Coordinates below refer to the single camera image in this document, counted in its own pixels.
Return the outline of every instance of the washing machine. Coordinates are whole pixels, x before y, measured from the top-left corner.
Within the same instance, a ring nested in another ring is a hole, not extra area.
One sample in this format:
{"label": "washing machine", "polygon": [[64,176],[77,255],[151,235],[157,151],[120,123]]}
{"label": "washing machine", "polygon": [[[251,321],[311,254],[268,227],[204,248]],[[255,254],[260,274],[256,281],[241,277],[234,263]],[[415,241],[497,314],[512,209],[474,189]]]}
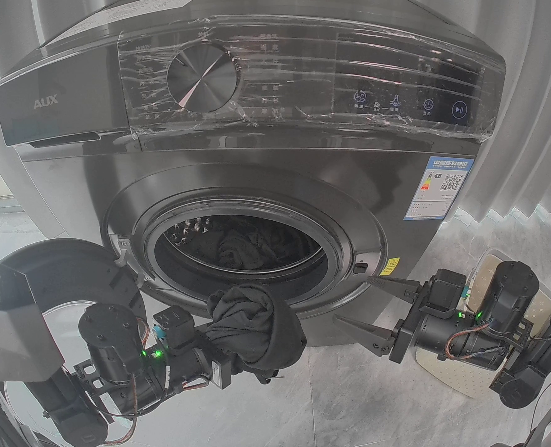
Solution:
{"label": "washing machine", "polygon": [[367,277],[427,248],[504,73],[412,0],[131,0],[4,76],[0,123],[66,235],[95,244],[80,256],[102,246],[195,315],[268,284],[332,345],[350,342],[332,313],[373,322],[390,301]]}

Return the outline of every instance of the gray marble floor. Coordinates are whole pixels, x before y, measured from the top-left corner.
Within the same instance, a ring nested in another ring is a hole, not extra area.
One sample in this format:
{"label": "gray marble floor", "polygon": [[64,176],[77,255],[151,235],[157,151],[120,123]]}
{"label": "gray marble floor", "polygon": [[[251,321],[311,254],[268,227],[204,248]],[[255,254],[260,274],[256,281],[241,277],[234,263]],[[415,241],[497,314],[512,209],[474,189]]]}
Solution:
{"label": "gray marble floor", "polygon": [[[43,236],[24,214],[0,216],[0,258]],[[427,279],[437,268],[468,273],[489,247],[531,265],[551,290],[551,213],[518,212],[481,224],[459,212],[445,222],[413,271]],[[148,312],[161,309],[147,299]],[[378,324],[392,326],[408,306],[398,300]],[[512,411],[489,391],[470,399],[406,356],[401,365],[358,345],[307,349],[269,386],[241,374],[221,392],[214,386],[182,393],[141,419],[133,446],[488,447],[522,442],[534,406]],[[538,421],[551,404],[539,402]]]}

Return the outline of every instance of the play pause button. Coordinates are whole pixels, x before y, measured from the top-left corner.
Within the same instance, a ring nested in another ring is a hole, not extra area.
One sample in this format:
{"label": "play pause button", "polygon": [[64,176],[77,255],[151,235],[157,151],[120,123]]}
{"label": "play pause button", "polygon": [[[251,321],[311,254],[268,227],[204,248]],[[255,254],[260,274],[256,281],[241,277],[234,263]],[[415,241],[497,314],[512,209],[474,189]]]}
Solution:
{"label": "play pause button", "polygon": [[456,119],[462,119],[468,112],[468,107],[464,101],[456,101],[451,108],[451,114]]}

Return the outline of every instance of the silver dial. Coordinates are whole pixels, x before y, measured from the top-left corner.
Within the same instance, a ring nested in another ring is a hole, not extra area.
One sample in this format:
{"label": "silver dial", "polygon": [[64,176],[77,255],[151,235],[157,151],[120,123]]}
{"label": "silver dial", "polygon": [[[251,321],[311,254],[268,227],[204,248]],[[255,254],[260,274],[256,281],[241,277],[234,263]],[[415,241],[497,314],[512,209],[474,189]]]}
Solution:
{"label": "silver dial", "polygon": [[234,94],[237,82],[230,56],[210,43],[183,49],[167,71],[172,97],[181,107],[197,113],[221,108]]}

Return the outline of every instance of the plastic wrap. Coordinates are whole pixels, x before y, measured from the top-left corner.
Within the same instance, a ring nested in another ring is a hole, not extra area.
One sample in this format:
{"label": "plastic wrap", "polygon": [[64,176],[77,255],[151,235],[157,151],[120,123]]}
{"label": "plastic wrap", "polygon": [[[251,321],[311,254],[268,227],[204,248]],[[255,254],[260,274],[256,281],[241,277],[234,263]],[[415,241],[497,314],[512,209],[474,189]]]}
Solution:
{"label": "plastic wrap", "polygon": [[[204,42],[235,63],[219,109],[195,113],[170,94],[168,68]],[[121,34],[133,136],[232,124],[393,130],[483,141],[494,130],[503,61],[399,29],[298,17],[227,16]]]}

